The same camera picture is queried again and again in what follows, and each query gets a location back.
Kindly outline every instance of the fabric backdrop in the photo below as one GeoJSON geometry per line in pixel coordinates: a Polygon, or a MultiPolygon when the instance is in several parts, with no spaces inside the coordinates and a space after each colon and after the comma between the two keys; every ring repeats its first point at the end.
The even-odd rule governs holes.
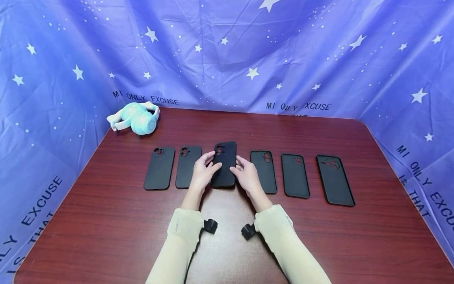
{"type": "Polygon", "coordinates": [[[0,0],[0,282],[106,116],[147,100],[363,121],[453,261],[453,16],[452,0],[0,0]]]}

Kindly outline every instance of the black phone case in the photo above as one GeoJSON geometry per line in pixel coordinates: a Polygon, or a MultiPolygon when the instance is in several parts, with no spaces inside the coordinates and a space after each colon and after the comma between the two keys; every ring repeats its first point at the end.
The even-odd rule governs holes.
{"type": "Polygon", "coordinates": [[[237,143],[235,141],[218,143],[214,146],[213,164],[222,163],[222,167],[214,173],[210,185],[213,188],[230,188],[235,185],[235,176],[230,171],[237,163],[237,143]]]}
{"type": "Polygon", "coordinates": [[[258,178],[266,194],[276,194],[276,177],[274,176],[273,157],[270,151],[252,151],[251,163],[257,169],[258,178]],[[265,161],[265,153],[270,155],[270,161],[265,161]]]}
{"type": "Polygon", "coordinates": [[[175,149],[173,147],[155,148],[153,150],[145,183],[143,184],[146,190],[163,190],[169,188],[174,155],[175,149]]]}
{"type": "Polygon", "coordinates": [[[284,192],[290,197],[309,198],[304,159],[300,155],[282,154],[282,173],[284,176],[284,192]]]}
{"type": "Polygon", "coordinates": [[[192,179],[194,163],[202,156],[200,146],[181,147],[178,158],[177,179],[175,186],[178,189],[187,189],[192,179]]]}
{"type": "Polygon", "coordinates": [[[317,156],[326,201],[330,204],[355,206],[342,161],[334,156],[317,156]]]}

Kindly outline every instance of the wood grain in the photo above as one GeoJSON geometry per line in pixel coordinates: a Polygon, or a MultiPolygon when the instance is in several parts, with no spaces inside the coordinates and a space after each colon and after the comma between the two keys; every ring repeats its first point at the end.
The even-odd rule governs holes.
{"type": "MultiPolygon", "coordinates": [[[[332,283],[453,283],[454,271],[367,127],[345,119],[162,109],[157,130],[109,131],[19,269],[15,283],[144,283],[186,190],[175,188],[178,150],[237,142],[273,154],[278,192],[270,199],[293,220],[332,283]],[[145,191],[152,150],[175,147],[171,186],[145,191]],[[282,153],[301,154],[311,197],[285,196],[282,153]],[[356,206],[329,205],[316,156],[339,156],[356,206]]],[[[202,234],[187,283],[286,283],[259,237],[241,228],[254,212],[244,192],[208,189],[202,215],[218,222],[202,234]]]]}

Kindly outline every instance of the cream sleeve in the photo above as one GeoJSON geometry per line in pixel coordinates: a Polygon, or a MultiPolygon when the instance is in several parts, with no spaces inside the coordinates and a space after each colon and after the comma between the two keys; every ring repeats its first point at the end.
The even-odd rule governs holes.
{"type": "Polygon", "coordinates": [[[254,225],[291,283],[331,283],[320,264],[296,235],[292,220],[280,205],[273,205],[257,213],[254,225]]]}
{"type": "Polygon", "coordinates": [[[167,229],[166,241],[145,283],[184,283],[202,228],[203,218],[199,211],[175,209],[167,229]]]}

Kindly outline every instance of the white star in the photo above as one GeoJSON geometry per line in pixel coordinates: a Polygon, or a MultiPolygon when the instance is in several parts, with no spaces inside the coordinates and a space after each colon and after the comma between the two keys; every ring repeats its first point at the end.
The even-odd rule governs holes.
{"type": "Polygon", "coordinates": [[[13,81],[16,82],[16,84],[19,86],[20,84],[25,85],[24,82],[22,82],[23,77],[19,77],[18,75],[14,74],[14,79],[13,81]]]}
{"type": "Polygon", "coordinates": [[[251,78],[251,81],[252,81],[252,79],[254,79],[255,76],[260,75],[257,73],[257,68],[258,67],[256,67],[255,69],[249,68],[249,73],[246,75],[246,77],[249,76],[251,78]]]}
{"type": "Polygon", "coordinates": [[[441,42],[442,37],[442,35],[437,35],[432,41],[434,42],[434,44],[436,44],[437,42],[441,42]]]}
{"type": "Polygon", "coordinates": [[[73,72],[76,73],[76,80],[79,80],[79,79],[83,80],[84,79],[83,76],[82,76],[83,71],[79,69],[77,64],[76,64],[76,69],[73,69],[73,72]]]}
{"type": "Polygon", "coordinates": [[[411,101],[411,103],[414,103],[414,102],[417,101],[417,102],[419,102],[420,104],[422,104],[422,103],[423,103],[422,98],[423,98],[425,95],[427,95],[427,94],[428,94],[428,93],[423,93],[423,88],[421,88],[421,89],[419,90],[418,93],[416,93],[416,94],[411,94],[411,95],[413,96],[413,100],[411,101]]]}
{"type": "Polygon", "coordinates": [[[403,51],[404,49],[406,49],[407,48],[407,44],[408,43],[401,44],[400,47],[399,47],[399,50],[403,51]]]}
{"type": "Polygon", "coordinates": [[[35,47],[32,46],[31,44],[29,44],[26,49],[30,50],[30,53],[33,55],[33,54],[36,54],[36,51],[35,51],[35,47]]]}
{"type": "Polygon", "coordinates": [[[428,133],[426,136],[424,136],[426,138],[426,142],[427,141],[432,141],[432,137],[433,135],[430,135],[430,133],[428,133]]]}
{"type": "Polygon", "coordinates": [[[159,41],[158,38],[156,37],[156,34],[154,33],[154,30],[150,30],[147,26],[148,32],[145,33],[148,37],[150,37],[151,42],[154,43],[154,41],[159,41]]]}
{"type": "Polygon", "coordinates": [[[350,52],[352,52],[355,48],[357,48],[358,46],[360,46],[360,45],[361,45],[361,42],[362,42],[365,38],[366,38],[366,36],[363,37],[363,35],[360,35],[360,37],[359,37],[354,43],[349,44],[349,46],[352,47],[352,49],[350,50],[350,52]]]}
{"type": "Polygon", "coordinates": [[[265,8],[268,10],[268,13],[271,11],[271,8],[273,7],[273,4],[276,2],[279,2],[281,0],[263,0],[262,5],[258,7],[259,9],[265,8]]]}

